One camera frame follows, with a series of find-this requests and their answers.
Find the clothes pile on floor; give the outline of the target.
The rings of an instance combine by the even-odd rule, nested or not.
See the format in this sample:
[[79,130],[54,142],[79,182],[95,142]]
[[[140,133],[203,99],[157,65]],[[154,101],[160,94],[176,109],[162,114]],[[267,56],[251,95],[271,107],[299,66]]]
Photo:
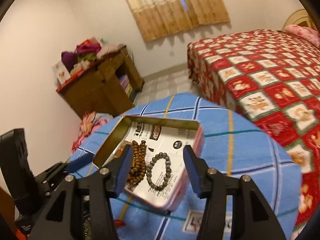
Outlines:
[[96,132],[101,126],[112,119],[113,116],[107,113],[86,112],[80,122],[79,135],[73,142],[71,153],[73,154],[81,143],[84,142],[93,132]]

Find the blue plaid table cloth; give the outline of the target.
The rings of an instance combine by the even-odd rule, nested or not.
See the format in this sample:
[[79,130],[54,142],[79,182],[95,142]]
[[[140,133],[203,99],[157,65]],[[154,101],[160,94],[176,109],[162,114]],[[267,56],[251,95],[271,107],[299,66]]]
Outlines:
[[70,161],[91,183],[92,237],[289,239],[300,167],[242,116],[193,94],[135,107],[93,132]]

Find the brown wooden desk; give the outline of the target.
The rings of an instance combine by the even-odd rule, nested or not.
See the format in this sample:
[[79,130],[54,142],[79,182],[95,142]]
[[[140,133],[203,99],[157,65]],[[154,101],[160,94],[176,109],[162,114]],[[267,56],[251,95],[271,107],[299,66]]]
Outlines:
[[88,69],[60,85],[56,92],[80,118],[90,112],[118,116],[133,108],[133,102],[120,84],[119,74],[127,75],[135,92],[142,90],[144,80],[127,47],[93,62]]

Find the white printed box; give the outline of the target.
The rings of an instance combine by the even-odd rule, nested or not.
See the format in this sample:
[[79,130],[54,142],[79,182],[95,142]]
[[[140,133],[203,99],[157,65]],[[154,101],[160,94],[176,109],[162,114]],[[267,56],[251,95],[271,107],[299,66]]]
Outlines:
[[63,85],[67,80],[71,78],[71,75],[62,61],[59,61],[55,65],[52,66],[52,70],[59,82],[59,84]]

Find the clothes pile on desk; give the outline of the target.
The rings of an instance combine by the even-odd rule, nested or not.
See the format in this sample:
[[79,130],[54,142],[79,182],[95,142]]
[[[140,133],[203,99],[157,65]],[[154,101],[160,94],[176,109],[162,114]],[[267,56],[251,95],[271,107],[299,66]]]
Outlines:
[[110,44],[93,37],[77,45],[73,52],[63,51],[61,53],[61,61],[67,70],[71,72],[74,66],[82,61],[95,62],[105,55],[117,53],[125,47],[126,45],[124,44]]

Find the red patterned bed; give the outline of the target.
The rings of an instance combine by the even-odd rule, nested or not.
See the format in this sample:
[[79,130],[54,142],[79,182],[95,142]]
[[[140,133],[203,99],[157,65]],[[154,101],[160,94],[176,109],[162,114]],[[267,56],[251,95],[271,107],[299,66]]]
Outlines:
[[301,167],[300,233],[319,204],[319,46],[260,29],[191,42],[187,56],[209,101],[245,116]]

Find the beige window curtain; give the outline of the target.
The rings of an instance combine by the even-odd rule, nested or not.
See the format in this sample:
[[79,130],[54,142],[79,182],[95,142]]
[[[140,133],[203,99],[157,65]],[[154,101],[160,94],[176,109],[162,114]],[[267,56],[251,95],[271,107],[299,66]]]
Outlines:
[[126,1],[144,42],[230,21],[223,0]]

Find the pink pillow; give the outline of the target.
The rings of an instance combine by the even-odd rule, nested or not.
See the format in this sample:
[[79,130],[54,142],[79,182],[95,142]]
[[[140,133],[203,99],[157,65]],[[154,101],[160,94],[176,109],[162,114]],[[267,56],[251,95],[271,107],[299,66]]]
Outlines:
[[296,24],[290,24],[286,26],[284,30],[289,34],[296,35],[304,40],[307,40],[317,48],[319,48],[320,46],[319,32],[315,29],[309,27],[301,27]]

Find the wooden headboard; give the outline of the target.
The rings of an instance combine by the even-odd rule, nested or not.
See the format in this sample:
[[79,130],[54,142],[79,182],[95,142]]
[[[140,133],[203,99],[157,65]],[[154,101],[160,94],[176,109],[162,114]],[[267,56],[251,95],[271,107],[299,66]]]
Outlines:
[[289,16],[289,18],[286,20],[286,22],[284,23],[282,31],[284,31],[288,25],[292,25],[292,24],[317,30],[310,15],[308,14],[308,12],[305,9],[299,9],[299,10],[295,11],[294,13],[292,13]]

